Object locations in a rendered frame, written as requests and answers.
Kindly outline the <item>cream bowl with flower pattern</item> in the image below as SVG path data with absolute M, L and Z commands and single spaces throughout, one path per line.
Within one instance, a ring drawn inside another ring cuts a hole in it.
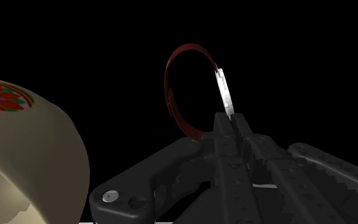
M 0 224 L 79 224 L 89 182 L 85 145 L 69 116 L 0 80 Z

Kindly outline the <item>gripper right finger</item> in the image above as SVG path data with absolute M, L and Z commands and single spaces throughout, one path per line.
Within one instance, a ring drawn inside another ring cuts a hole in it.
M 231 124 L 251 182 L 277 187 L 291 224 L 358 224 L 358 166 L 305 143 L 284 150 L 240 113 Z

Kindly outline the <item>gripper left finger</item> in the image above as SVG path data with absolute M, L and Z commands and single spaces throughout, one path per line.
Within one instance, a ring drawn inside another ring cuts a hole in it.
M 204 182 L 202 193 L 173 224 L 261 224 L 244 161 L 252 136 L 244 115 L 216 113 L 214 130 L 184 137 L 95 188 L 94 224 L 155 224 Z

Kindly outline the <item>red band wristwatch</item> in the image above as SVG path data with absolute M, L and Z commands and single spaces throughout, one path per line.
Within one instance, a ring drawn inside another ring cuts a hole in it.
M 210 63 L 213 66 L 214 74 L 216 76 L 217 85 L 219 87 L 219 92 L 223 101 L 224 110 L 226 112 L 227 117 L 231 120 L 231 116 L 235 113 L 234 107 L 230 95 L 230 91 L 228 88 L 228 84 L 226 82 L 226 78 L 224 75 L 224 71 L 221 68 L 217 67 L 215 60 L 212 58 L 211 54 L 202 46 L 195 43 L 186 43 L 178 48 L 176 48 L 172 54 L 170 55 L 165 72 L 164 72 L 164 94 L 165 94 L 165 102 L 167 105 L 167 109 L 169 114 L 174 120 L 178 127 L 183 131 L 183 133 L 187 137 L 191 137 L 193 139 L 197 139 L 199 141 L 202 140 L 202 136 L 205 134 L 205 131 L 198 130 L 192 127 L 180 114 L 177 104 L 174 99 L 174 94 L 172 88 L 169 85 L 169 67 L 173 60 L 180 54 L 185 51 L 197 51 L 203 54 L 208 58 Z

